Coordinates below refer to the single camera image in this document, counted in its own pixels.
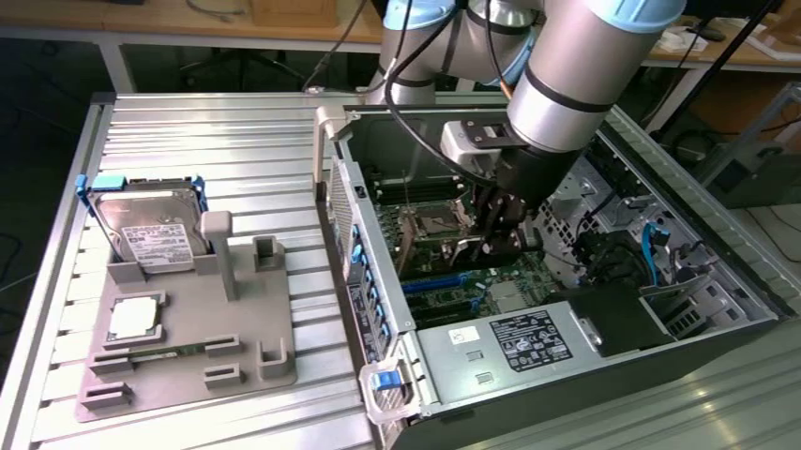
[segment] white sticker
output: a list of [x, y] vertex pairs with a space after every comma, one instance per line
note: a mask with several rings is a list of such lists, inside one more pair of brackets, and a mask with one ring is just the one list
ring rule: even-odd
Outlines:
[[191, 263], [191, 246], [183, 224], [125, 227], [123, 234], [143, 267]]
[[473, 342], [478, 340], [478, 330], [474, 326], [466, 326], [465, 328], [457, 328], [449, 330], [450, 342], [453, 345], [464, 344], [465, 342]]

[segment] hard drive label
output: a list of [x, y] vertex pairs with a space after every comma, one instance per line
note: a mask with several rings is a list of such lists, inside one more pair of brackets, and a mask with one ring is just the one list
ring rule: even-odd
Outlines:
[[191, 262], [191, 246], [183, 224], [123, 227], [123, 234], [143, 267]]

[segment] hard drive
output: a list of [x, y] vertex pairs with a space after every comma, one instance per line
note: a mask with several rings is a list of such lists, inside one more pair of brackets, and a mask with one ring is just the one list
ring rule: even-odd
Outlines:
[[201, 234], [203, 179], [98, 175], [90, 188], [86, 184], [85, 176], [78, 196], [98, 218], [117, 259], [138, 262], [149, 274], [191, 270], [193, 258], [211, 251]]

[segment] metal bracket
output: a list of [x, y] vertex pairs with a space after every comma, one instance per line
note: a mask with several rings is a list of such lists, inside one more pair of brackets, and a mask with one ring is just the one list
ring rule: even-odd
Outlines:
[[326, 140], [342, 138], [349, 124], [349, 116], [342, 106], [321, 106], [314, 112], [314, 152], [312, 181], [317, 185], [324, 181], [324, 157], [326, 155]]

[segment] floor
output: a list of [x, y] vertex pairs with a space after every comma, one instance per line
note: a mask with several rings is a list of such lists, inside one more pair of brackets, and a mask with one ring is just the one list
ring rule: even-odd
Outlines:
[[[238, 89], [237, 64], [198, 71], [189, 86], [182, 65], [211, 56], [210, 49], [129, 46], [134, 79], [142, 92], [231, 92]], [[277, 52], [265, 52], [277, 57]], [[322, 53], [290, 52], [288, 64], [312, 73]], [[111, 82], [99, 51], [90, 44], [0, 39], [0, 379], [6, 374], [57, 206], [65, 191], [91, 94], [109, 92]], [[376, 55], [337, 54], [325, 85], [353, 89], [370, 81]], [[621, 98], [632, 117], [645, 115], [671, 82], [669, 71], [652, 71]], [[456, 80], [438, 80], [453, 89]], [[296, 81], [263, 67], [251, 67], [249, 91], [294, 91]], [[697, 127], [683, 118], [679, 129]]]

